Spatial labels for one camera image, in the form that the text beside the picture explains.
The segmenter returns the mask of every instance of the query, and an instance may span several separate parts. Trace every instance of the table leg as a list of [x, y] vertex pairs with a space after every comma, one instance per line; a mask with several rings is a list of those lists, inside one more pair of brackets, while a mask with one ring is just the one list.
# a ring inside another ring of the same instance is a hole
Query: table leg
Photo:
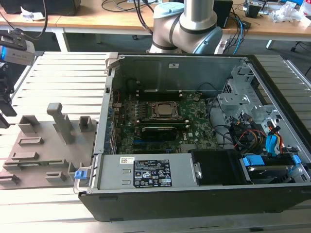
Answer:
[[269, 40], [268, 44], [266, 45], [266, 48], [270, 50], [274, 42], [275, 42], [274, 40]]
[[220, 40], [218, 46], [215, 49], [215, 54], [223, 54], [225, 46], [227, 44], [227, 40], [229, 40], [230, 37], [230, 34], [223, 34], [222, 39]]
[[53, 32], [56, 35], [60, 50], [62, 52], [69, 52], [70, 49], [69, 49], [69, 45], [68, 45], [68, 41], [67, 41], [66, 34], [64, 32], [64, 29], [63, 28], [55, 28], [55, 29], [53, 29]]
[[100, 44], [102, 42], [102, 35], [101, 34], [95, 34], [96, 43]]

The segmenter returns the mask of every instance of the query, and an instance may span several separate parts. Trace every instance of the floor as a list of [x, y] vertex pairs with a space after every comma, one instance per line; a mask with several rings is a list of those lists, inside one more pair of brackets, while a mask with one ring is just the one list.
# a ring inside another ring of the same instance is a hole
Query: floor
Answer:
[[[67, 38], [71, 51], [91, 52], [145, 52], [149, 49], [152, 38], [147, 35], [139, 35], [138, 40], [133, 40], [131, 35], [102, 34], [102, 43], [97, 44], [94, 34], [68, 33]], [[295, 45], [294, 41], [277, 41], [271, 50], [266, 49], [268, 41], [246, 39], [239, 48], [237, 54], [271, 54], [281, 55], [284, 59], [290, 59], [303, 73], [311, 66], [311, 43], [297, 46], [295, 52], [290, 49]], [[35, 41], [36, 51], [60, 51], [56, 38], [52, 33], [45, 33], [43, 37]], [[311, 71], [307, 77], [311, 80]]]

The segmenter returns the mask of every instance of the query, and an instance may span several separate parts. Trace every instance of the gray robot arm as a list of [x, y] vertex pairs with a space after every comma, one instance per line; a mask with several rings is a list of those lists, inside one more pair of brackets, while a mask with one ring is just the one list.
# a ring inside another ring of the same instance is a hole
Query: gray robot arm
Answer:
[[214, 53], [222, 38], [214, 0], [166, 2], [155, 7], [150, 53]]

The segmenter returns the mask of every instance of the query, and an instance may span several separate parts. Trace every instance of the label sticker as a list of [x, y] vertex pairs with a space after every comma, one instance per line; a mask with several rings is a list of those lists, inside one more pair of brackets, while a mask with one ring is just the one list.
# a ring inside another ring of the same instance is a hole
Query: label sticker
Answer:
[[121, 157], [120, 164], [133, 164], [135, 157]]
[[170, 64], [169, 64], [169, 68], [178, 69], [178, 67], [179, 67], [179, 64], [178, 64], [178, 63], [170, 63]]
[[171, 187], [170, 161], [168, 159], [134, 161], [133, 185], [135, 188]]

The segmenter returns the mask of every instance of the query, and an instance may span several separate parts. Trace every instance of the blue cable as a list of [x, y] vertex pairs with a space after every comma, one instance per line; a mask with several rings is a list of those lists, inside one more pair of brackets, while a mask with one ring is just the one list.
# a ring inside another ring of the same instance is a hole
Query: blue cable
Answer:
[[241, 23], [241, 21], [240, 21], [238, 18], [235, 18], [235, 19], [238, 20], [239, 23], [240, 23], [240, 26], [241, 26], [241, 35], [240, 35], [240, 38], [239, 38], [239, 41], [238, 41], [238, 45], [236, 46], [236, 48], [235, 48], [233, 54], [235, 54], [235, 53], [238, 51], [238, 49], [239, 49], [239, 47], [240, 47], [240, 44], [241, 44], [241, 38], [242, 38], [242, 36], [243, 36], [243, 24]]

